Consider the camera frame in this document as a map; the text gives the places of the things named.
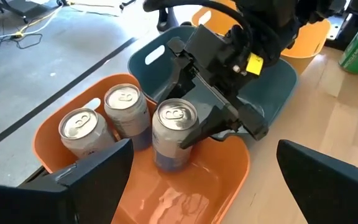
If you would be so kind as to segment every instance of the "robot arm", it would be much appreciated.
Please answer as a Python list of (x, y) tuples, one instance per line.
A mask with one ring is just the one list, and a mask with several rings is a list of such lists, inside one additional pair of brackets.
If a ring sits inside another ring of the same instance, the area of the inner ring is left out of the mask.
[(234, 25), (224, 36), (200, 25), (187, 41), (173, 38), (168, 48), (175, 55), (173, 73), (160, 102), (181, 98), (195, 87), (194, 78), (221, 101), (223, 108), (213, 107), (181, 143), (185, 149), (204, 138), (243, 126), (256, 140), (268, 132), (268, 123), (250, 104), (237, 98), (238, 91), (263, 67), (274, 65), (281, 51), (290, 48), (299, 28), (339, 11), (346, 0), (237, 0), (237, 11), (223, 4), (205, 0), (146, 0), (144, 10), (154, 11), (185, 4), (202, 5), (234, 18)]

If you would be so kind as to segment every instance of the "pull tab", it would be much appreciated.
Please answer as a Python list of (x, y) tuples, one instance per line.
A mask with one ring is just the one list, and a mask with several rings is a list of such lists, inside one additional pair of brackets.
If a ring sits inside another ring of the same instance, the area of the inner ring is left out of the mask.
[(132, 94), (122, 92), (118, 97), (119, 101), (131, 101), (133, 99)]
[(180, 119), (184, 115), (181, 109), (171, 109), (165, 112), (165, 118), (167, 119)]
[(75, 121), (74, 128), (80, 128), (80, 127), (84, 126), (90, 119), (91, 119), (91, 117), (89, 115), (84, 114), (83, 116), (81, 116), (81, 119)]

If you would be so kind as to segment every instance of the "yellow cable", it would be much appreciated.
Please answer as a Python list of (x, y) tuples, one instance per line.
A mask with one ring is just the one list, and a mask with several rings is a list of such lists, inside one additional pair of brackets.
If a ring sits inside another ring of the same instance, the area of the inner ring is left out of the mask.
[(27, 28), (29, 28), (30, 26), (36, 25), (37, 23), (43, 21), (44, 19), (47, 19), (47, 18), (53, 16), (55, 13), (56, 13), (56, 10), (54, 10), (53, 12), (51, 12), (50, 14), (44, 16), (44, 17), (41, 18), (41, 19), (37, 19), (36, 21), (34, 21), (34, 22), (30, 23), (30, 24), (27, 24), (25, 27), (23, 27), (23, 28), (19, 31), (19, 33), (22, 34), (23, 31), (25, 31), (25, 30), (26, 30)]

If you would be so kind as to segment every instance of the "white cable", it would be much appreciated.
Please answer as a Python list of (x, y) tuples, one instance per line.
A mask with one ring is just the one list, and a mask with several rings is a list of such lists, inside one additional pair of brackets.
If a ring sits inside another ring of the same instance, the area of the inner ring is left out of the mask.
[(48, 22), (45, 23), (45, 25), (43, 25), (41, 28), (35, 30), (35, 31), (31, 31), (31, 32), (25, 32), (23, 33), (23, 35), (28, 35), (28, 34), (34, 34), (34, 33), (37, 33), (37, 32), (40, 32), (41, 30), (45, 29), (49, 24), (50, 22), (52, 21), (52, 19), (54, 19), (56, 16), (57, 16), (57, 13), (62, 9), (63, 6), (59, 6), (55, 12), (53, 12), (53, 15), (49, 18)]
[[(52, 14), (52, 16), (49, 18), (49, 20), (45, 23), (45, 25), (43, 25), (41, 28), (35, 30), (35, 31), (31, 31), (31, 32), (25, 32), (22, 35), (28, 35), (28, 34), (34, 34), (36, 32), (40, 32), (41, 30), (45, 29), (50, 22), (52, 21), (52, 19), (54, 19), (57, 16), (57, 13), (62, 9), (63, 6), (59, 6)], [(11, 36), (15, 36), (17, 35), (17, 33), (14, 34), (6, 34), (6, 35), (0, 35), (0, 38), (4, 38), (4, 37), (11, 37)]]

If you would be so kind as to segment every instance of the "yellow label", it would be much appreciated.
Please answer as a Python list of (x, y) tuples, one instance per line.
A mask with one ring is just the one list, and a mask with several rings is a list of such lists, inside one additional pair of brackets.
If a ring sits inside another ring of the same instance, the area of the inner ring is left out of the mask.
[(258, 55), (251, 53), (248, 57), (248, 65), (247, 72), (260, 75), (260, 71), (262, 70), (262, 65), (264, 64), (264, 59), (259, 57)]

